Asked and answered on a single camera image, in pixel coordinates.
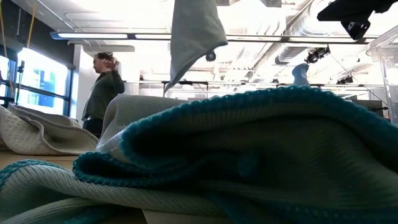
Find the large window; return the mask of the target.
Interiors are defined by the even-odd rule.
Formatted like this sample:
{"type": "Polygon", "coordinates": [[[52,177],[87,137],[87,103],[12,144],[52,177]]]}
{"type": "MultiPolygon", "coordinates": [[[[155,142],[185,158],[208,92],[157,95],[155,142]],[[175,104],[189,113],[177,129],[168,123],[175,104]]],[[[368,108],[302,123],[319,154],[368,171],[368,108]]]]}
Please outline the large window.
{"type": "Polygon", "coordinates": [[[65,65],[32,49],[20,52],[0,45],[0,104],[15,103],[17,68],[25,61],[18,105],[50,114],[70,114],[72,71],[65,65]]]}

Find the grey teal-edged microfiber towel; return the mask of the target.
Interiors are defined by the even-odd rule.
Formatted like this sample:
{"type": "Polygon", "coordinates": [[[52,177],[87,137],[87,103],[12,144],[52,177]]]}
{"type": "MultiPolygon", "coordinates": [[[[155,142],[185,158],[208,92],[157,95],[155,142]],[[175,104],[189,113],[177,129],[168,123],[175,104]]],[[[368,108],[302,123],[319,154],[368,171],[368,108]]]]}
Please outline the grey teal-edged microfiber towel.
{"type": "Polygon", "coordinates": [[[0,106],[0,145],[23,155],[78,156],[94,151],[98,138],[77,120],[10,105],[0,106]]]}

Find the light blue teal-edged towel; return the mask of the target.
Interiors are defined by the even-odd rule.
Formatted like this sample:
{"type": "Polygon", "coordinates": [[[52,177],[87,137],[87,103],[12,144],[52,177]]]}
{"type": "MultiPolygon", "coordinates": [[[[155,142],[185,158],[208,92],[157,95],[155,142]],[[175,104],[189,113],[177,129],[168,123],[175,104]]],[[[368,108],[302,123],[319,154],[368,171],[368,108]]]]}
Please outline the light blue teal-edged towel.
{"type": "Polygon", "coordinates": [[[134,208],[233,224],[398,224],[398,127],[331,92],[280,87],[131,123],[71,170],[0,170],[0,224],[118,223],[134,208]]]}

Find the clear plastic basket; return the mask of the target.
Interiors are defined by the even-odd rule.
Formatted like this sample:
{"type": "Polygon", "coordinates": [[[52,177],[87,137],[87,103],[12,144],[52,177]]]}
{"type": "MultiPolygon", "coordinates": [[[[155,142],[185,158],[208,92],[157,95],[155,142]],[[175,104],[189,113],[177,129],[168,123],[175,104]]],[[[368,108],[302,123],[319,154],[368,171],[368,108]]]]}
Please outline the clear plastic basket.
{"type": "Polygon", "coordinates": [[[398,26],[370,42],[366,54],[380,62],[389,118],[398,126],[398,26]]]}

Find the overhead LED light bar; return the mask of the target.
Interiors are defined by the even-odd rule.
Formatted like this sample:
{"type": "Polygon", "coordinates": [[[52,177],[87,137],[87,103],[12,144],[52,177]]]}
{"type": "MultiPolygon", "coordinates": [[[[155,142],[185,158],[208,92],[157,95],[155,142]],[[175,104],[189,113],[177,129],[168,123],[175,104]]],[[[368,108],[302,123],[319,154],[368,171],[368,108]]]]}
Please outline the overhead LED light bar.
{"type": "MultiPolygon", "coordinates": [[[[51,32],[54,40],[171,40],[166,33],[89,33],[89,32],[51,32]]],[[[376,37],[363,37],[353,40],[350,37],[336,36],[287,36],[287,35],[227,35],[228,42],[270,42],[270,43],[303,43],[303,44],[360,44],[366,45],[376,37]]]]}

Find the light blue air freshener bottle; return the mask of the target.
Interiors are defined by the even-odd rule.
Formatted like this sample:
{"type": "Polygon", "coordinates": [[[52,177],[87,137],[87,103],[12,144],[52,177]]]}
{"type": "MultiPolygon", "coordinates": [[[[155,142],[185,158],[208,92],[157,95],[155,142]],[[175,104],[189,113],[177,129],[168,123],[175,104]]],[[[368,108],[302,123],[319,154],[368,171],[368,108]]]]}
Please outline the light blue air freshener bottle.
{"type": "Polygon", "coordinates": [[[309,64],[307,63],[301,63],[293,68],[292,70],[292,75],[294,77],[293,86],[310,87],[310,84],[307,80],[308,69],[309,69],[309,64]]]}

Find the black tripod stand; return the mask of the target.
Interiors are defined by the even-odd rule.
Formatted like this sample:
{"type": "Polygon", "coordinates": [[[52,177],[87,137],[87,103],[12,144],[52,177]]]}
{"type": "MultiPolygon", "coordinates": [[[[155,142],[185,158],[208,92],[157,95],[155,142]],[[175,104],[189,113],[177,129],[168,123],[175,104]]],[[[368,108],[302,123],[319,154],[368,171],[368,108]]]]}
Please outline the black tripod stand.
{"type": "Polygon", "coordinates": [[[18,105],[19,96],[20,96],[20,93],[21,93],[21,86],[22,86],[22,79],[23,79],[23,75],[24,75],[24,69],[25,69],[25,61],[22,60],[21,64],[17,68],[18,79],[17,79],[17,93],[16,93],[16,97],[15,97],[15,104],[16,105],[18,105]]]}

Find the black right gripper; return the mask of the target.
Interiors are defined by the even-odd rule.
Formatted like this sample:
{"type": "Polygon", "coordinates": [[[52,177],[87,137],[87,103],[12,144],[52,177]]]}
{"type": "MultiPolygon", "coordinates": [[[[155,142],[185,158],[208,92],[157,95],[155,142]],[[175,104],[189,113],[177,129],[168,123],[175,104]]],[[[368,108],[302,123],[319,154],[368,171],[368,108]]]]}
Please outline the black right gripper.
{"type": "Polygon", "coordinates": [[[319,21],[365,21],[377,4],[373,0],[334,0],[322,9],[317,19],[319,21]]]}

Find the silver ventilation duct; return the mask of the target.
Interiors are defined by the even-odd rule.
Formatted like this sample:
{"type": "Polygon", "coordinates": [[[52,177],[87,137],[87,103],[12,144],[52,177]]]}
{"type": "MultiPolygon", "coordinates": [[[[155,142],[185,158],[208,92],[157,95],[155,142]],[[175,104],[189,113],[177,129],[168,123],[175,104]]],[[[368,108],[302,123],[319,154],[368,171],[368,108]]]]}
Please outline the silver ventilation duct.
{"type": "MultiPolygon", "coordinates": [[[[336,32],[338,25],[332,22],[320,22],[317,15],[324,10],[334,0],[313,0],[303,13],[287,28],[288,36],[328,36],[336,32]]],[[[275,57],[277,65],[287,65],[294,57],[298,56],[307,47],[293,47],[292,45],[282,44],[282,51],[275,57]]]]}

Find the person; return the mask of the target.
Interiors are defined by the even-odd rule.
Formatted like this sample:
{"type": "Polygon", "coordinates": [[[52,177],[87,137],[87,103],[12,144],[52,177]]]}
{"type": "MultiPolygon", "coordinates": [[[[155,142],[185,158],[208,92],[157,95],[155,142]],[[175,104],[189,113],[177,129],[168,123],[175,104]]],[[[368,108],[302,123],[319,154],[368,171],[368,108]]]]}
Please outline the person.
{"type": "Polygon", "coordinates": [[[83,110],[83,129],[98,139],[103,129],[104,116],[110,102],[125,92],[118,72],[119,61],[112,52],[99,52],[94,56],[93,68],[99,75],[90,90],[83,110]]]}

